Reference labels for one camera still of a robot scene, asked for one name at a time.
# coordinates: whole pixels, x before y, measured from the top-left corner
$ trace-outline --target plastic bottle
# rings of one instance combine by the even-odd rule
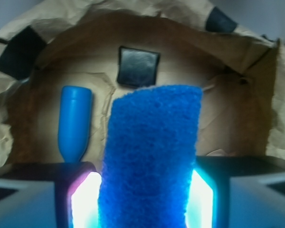
[[[61,92],[58,147],[65,162],[78,162],[89,142],[93,94],[90,89],[65,86]]]

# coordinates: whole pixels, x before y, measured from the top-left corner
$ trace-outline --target gray wall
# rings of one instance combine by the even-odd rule
[[[42,0],[0,0],[0,28]],[[259,35],[285,42],[285,0],[210,0]]]

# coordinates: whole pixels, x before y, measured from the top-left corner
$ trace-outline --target cyan light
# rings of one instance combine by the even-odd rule
[[[187,228],[211,228],[213,224],[214,191],[201,171],[192,172],[186,212]],[[102,178],[91,172],[71,196],[74,228],[100,228],[98,197]]]
[[[214,192],[210,185],[193,170],[186,212],[187,228],[212,228]]]
[[[100,228],[98,222],[100,184],[100,174],[91,172],[71,196],[74,228]]]

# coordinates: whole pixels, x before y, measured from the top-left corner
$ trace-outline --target brown paper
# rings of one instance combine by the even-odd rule
[[[112,101],[132,91],[116,83],[121,45],[161,53],[157,85],[204,88],[198,154],[222,150],[285,159],[284,47],[241,26],[233,34],[203,31],[212,9],[206,0],[46,0],[6,25],[0,38],[8,40],[31,24],[49,44],[36,62],[41,70],[15,94],[16,81],[0,72],[0,166],[11,150],[9,162],[62,161],[60,91],[77,85],[95,95],[83,160],[100,170]],[[0,55],[3,50],[0,44]],[[13,137],[3,125],[7,112]],[[3,146],[3,138],[10,143]]]

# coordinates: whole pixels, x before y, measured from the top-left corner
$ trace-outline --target blue sponge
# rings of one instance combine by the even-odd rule
[[[114,101],[98,199],[102,228],[185,228],[201,89],[170,85]]]

